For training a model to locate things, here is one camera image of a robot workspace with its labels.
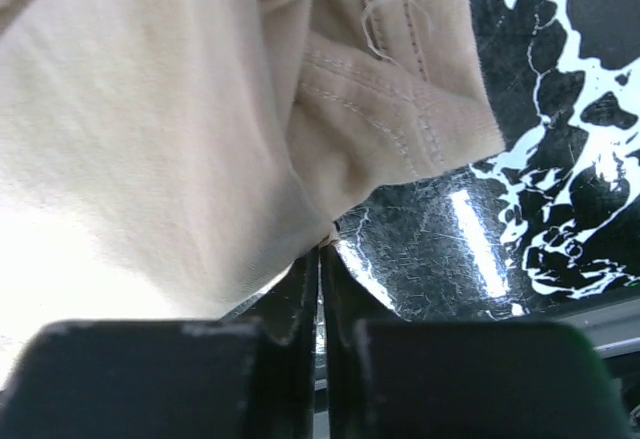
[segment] khaki cloth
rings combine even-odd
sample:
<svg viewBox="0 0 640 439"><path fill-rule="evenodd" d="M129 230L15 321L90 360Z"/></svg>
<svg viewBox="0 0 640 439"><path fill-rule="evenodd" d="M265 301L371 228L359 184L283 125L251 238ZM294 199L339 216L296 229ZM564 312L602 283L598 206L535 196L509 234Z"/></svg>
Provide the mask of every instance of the khaki cloth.
<svg viewBox="0 0 640 439"><path fill-rule="evenodd" d="M218 317L502 147L468 0L0 0L0 335Z"/></svg>

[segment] black marble surface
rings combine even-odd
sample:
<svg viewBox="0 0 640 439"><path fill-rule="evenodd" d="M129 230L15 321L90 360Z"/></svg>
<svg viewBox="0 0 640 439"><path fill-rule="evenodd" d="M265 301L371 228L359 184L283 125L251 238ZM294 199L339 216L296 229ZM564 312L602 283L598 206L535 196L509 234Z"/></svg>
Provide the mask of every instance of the black marble surface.
<svg viewBox="0 0 640 439"><path fill-rule="evenodd" d="M401 317L503 319L640 284L640 0L471 0L509 150L341 220Z"/></svg>

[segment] seam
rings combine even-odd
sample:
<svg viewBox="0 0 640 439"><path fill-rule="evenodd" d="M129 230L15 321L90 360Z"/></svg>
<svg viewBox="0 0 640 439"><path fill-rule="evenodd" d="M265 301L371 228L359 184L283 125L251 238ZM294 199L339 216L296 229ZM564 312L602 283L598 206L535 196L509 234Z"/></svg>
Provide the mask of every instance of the seam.
<svg viewBox="0 0 640 439"><path fill-rule="evenodd" d="M382 82L380 80L379 77L373 76L371 74L367 74L366 72L362 72L362 71L356 69L354 66L352 66L351 64L349 64L347 62L341 61L339 59L331 59L331 58L329 58L327 56L324 56L319 51L307 52L306 55L312 57L313 59L317 59L318 61L320 61L323 64L331 65L331 66L334 66L336 68L339 68L343 72L345 72L345 73L347 73L347 74L349 74L351 76L361 77L362 79L365 79L365 80L371 82L372 84L382 88L391 97L401 98L401 99L404 99L407 102L413 102L413 99L411 97L403 94L402 92L400 92L399 90L395 89L394 87L392 87L392 86L390 86L388 84L385 84L384 82ZM305 62L307 64L312 65L312 66L319 67L319 68L321 68L321 69L323 69L325 71L334 72L335 74L340 74L338 72L331 71L326 66L322 66L322 65L316 63L315 61L311 61L309 59L305 59ZM376 90L371 85L364 84L361 81L356 81L356 82L358 82L358 84L360 84L361 86L368 87L368 88L374 90L375 92L379 92L379 93L383 92L383 91Z"/></svg>
<svg viewBox="0 0 640 439"><path fill-rule="evenodd" d="M418 176L418 173L416 172L413 161L411 160L411 156L409 154L409 148L407 147L407 144L404 141L401 141L400 138L391 129L389 129L386 126L383 126L378 122L372 121L369 115L366 114L364 110L359 108L355 103L351 101L347 101L346 99L340 96L337 96L327 91L323 91L322 89L318 89L317 87L313 87L305 82L300 82L299 86L300 86L300 90L306 92L311 96L315 96L321 99L326 99L328 101L336 102L342 105L346 109L349 109L350 111L354 112L358 116L362 117L367 123L369 123L376 129L384 132L387 136L389 136L393 140L393 142L396 145L396 149L402 155L405 163L409 166L409 169L411 170L413 175L416 178L420 177Z"/></svg>
<svg viewBox="0 0 640 439"><path fill-rule="evenodd" d="M433 133L433 130L431 129L431 127L429 126L429 122L427 121L427 110L426 110L426 108L424 107L424 104L423 104L424 103L424 96L421 93L416 94L416 89L415 88L414 88L414 96L416 96L416 99L417 99L414 102L414 105L415 105L416 109L418 110L418 123L420 124L420 127L424 130L424 132L426 133L427 140L429 141L429 143L432 146L432 150L433 150L433 153L435 155L435 158L437 159L437 161L440 163L440 165L442 166L442 168L444 170L444 158L442 157L442 151L440 150L440 145L438 144L438 139L436 138L436 135Z"/></svg>
<svg viewBox="0 0 640 439"><path fill-rule="evenodd" d="M364 0L364 5L365 8L371 4L373 0ZM385 44L385 40L384 40L384 36L382 35L382 27L380 26L380 17L378 16L377 12L376 12L376 8L372 8L371 9L371 13L369 14L369 17L371 18L371 29L373 31L373 35L376 38L376 42L377 42L377 46L378 49L386 54L389 55L388 50L387 50L387 45Z"/></svg>
<svg viewBox="0 0 640 439"><path fill-rule="evenodd" d="M404 17L407 21L407 27L409 28L409 37L411 38L411 46L413 47L413 53L416 56L416 61L418 62L418 70L422 74L422 79L429 82L429 75L427 74L422 49L420 48L420 44L418 42L418 35L416 34L415 27L413 25L413 21L411 19L411 11L409 9L409 1L403 0L402 6L404 9Z"/></svg>

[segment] overexposed fabric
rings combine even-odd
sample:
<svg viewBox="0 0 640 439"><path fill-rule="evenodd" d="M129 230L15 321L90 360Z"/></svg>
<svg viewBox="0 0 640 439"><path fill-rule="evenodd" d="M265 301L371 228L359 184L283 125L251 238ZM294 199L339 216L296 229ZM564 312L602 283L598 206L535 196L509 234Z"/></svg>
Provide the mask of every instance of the overexposed fabric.
<svg viewBox="0 0 640 439"><path fill-rule="evenodd" d="M218 317L499 152L467 1L0 0L0 339Z"/></svg>

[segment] beige shirt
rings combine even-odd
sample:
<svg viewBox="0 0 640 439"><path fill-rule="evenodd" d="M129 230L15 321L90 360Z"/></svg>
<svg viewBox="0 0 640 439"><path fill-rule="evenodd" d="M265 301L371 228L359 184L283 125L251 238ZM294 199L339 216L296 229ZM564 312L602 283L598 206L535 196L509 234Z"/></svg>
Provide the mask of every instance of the beige shirt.
<svg viewBox="0 0 640 439"><path fill-rule="evenodd" d="M375 187L501 148L468 0L0 0L0 350L218 317Z"/></svg>

